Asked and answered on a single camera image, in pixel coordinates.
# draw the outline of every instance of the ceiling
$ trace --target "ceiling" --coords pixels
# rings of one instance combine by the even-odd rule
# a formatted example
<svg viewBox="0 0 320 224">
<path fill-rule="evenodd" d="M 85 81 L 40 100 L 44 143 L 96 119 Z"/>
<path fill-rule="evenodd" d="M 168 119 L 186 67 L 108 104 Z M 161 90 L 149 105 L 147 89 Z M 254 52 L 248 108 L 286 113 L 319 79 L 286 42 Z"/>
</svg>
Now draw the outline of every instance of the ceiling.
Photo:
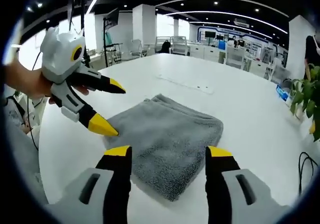
<svg viewBox="0 0 320 224">
<path fill-rule="evenodd" d="M 91 0 L 86 1 L 87 5 L 91 3 Z M 92 11 L 96 14 L 108 13 L 114 8 L 128 11 L 140 4 L 148 4 L 157 6 L 157 12 L 160 14 L 187 11 L 218 11 L 239 14 L 272 24 L 288 32 L 288 34 L 260 21 L 229 14 L 190 13 L 188 15 L 176 14 L 173 15 L 173 17 L 181 19 L 188 17 L 188 21 L 213 22 L 227 25 L 234 25 L 233 20 L 239 18 L 245 20 L 250 25 L 250 30 L 268 35 L 272 37 L 274 43 L 284 45 L 285 48 L 288 48 L 289 21 L 297 15 L 302 15 L 313 25 L 319 24 L 320 11 L 318 3 L 317 0 L 98 0 Z M 59 21 L 66 19 L 67 5 L 68 0 L 30 0 L 28 7 L 30 7 L 32 11 L 26 10 L 23 14 L 25 30 L 21 41 L 24 42 L 38 31 L 49 26 L 56 26 Z M 80 11 L 80 8 L 76 8 L 74 15 L 79 15 Z M 206 26 L 215 27 L 217 25 L 206 24 Z M 250 32 L 243 29 L 235 29 L 247 33 Z"/>
</svg>

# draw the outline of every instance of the black ceiling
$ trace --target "black ceiling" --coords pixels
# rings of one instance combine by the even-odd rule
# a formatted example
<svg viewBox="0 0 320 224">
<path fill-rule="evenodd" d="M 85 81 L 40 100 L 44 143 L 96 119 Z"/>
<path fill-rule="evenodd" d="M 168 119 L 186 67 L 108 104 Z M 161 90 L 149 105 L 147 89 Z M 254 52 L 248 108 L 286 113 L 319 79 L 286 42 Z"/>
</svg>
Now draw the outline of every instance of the black ceiling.
<svg viewBox="0 0 320 224">
<path fill-rule="evenodd" d="M 118 7 L 121 10 L 132 10 L 132 8 L 140 5 L 140 4 L 148 4 L 158 6 L 160 4 L 170 2 L 174 0 L 99 0 L 97 4 L 93 8 L 93 12 L 95 13 L 107 13 L 114 8 Z M 302 15 L 313 25 L 319 23 L 320 20 L 320 11 L 319 11 L 319 1 L 318 0 L 250 0 L 257 3 L 261 3 L 263 5 L 267 5 L 274 9 L 279 10 L 288 15 L 288 17 L 278 13 L 277 11 L 271 10 L 267 7 L 260 6 L 254 3 L 241 1 L 241 0 L 183 0 L 176 1 L 172 3 L 164 4 L 165 8 L 170 8 L 173 10 L 177 10 L 178 12 L 184 11 L 220 11 L 220 12 L 228 12 L 235 13 L 240 15 L 249 16 L 252 18 L 256 18 L 265 22 L 268 22 L 274 26 L 277 26 L 286 32 L 289 32 L 289 21 L 297 15 Z M 37 7 L 37 3 L 43 3 L 41 8 Z M 68 0 L 30 0 L 29 7 L 32 8 L 33 12 L 26 11 L 23 15 L 24 26 L 28 30 L 24 33 L 22 37 L 22 42 L 27 40 L 29 37 L 37 33 L 38 31 L 50 26 L 55 26 L 59 21 L 67 18 L 67 12 L 64 11 L 56 14 L 54 16 L 50 16 L 50 23 L 46 23 L 47 14 L 57 10 L 59 8 L 65 7 L 68 4 Z M 158 7 L 159 13 L 168 14 L 170 11 L 163 10 L 161 6 Z M 80 9 L 75 9 L 74 14 L 78 15 L 80 13 Z M 198 19 L 201 22 L 215 22 L 215 23 L 224 23 L 224 24 L 232 24 L 228 22 L 228 20 L 234 20 L 235 16 L 230 16 L 226 14 L 201 14 L 201 13 L 193 13 L 189 14 L 191 17 Z M 184 18 L 183 15 L 177 15 L 176 18 Z M 250 20 L 247 18 L 240 18 L 248 22 L 250 26 L 253 28 L 250 29 L 255 30 L 257 32 L 266 34 L 268 36 L 272 36 L 273 41 L 278 44 L 285 44 L 288 48 L 289 42 L 289 34 L 284 34 L 283 32 L 275 29 L 274 27 L 270 27 L 266 24 L 260 23 L 255 20 Z"/>
</svg>

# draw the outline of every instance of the column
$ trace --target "column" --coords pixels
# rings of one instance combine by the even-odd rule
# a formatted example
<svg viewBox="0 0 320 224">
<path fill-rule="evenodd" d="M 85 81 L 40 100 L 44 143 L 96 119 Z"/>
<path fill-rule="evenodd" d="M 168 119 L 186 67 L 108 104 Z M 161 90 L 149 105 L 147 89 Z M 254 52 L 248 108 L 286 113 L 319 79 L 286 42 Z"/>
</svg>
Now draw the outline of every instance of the column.
<svg viewBox="0 0 320 224">
<path fill-rule="evenodd" d="M 140 39 L 142 45 L 156 42 L 156 9 L 154 6 L 141 4 L 132 10 L 133 39 Z"/>
<path fill-rule="evenodd" d="M 179 36 L 179 19 L 173 19 L 173 35 Z"/>
</svg>

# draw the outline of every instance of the gripper sensor eye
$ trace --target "gripper sensor eye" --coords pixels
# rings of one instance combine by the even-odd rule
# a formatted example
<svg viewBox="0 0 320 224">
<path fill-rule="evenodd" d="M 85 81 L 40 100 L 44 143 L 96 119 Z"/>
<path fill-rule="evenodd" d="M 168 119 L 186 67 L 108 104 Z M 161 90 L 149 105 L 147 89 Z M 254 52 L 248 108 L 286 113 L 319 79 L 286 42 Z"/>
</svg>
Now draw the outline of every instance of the gripper sensor eye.
<svg viewBox="0 0 320 224">
<path fill-rule="evenodd" d="M 78 58 L 80 57 L 81 53 L 82 53 L 82 46 L 77 46 L 72 52 L 71 61 L 78 60 Z"/>
</svg>

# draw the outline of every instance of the folded towel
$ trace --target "folded towel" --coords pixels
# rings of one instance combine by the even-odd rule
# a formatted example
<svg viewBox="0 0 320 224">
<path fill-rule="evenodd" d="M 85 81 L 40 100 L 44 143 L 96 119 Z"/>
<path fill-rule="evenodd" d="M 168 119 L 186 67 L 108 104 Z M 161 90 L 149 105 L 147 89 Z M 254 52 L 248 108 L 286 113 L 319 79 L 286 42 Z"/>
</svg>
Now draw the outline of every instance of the folded towel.
<svg viewBox="0 0 320 224">
<path fill-rule="evenodd" d="M 132 146 L 132 173 L 175 201 L 204 166 L 206 146 L 216 146 L 223 123 L 161 94 L 110 119 L 119 136 L 108 148 Z"/>
</svg>

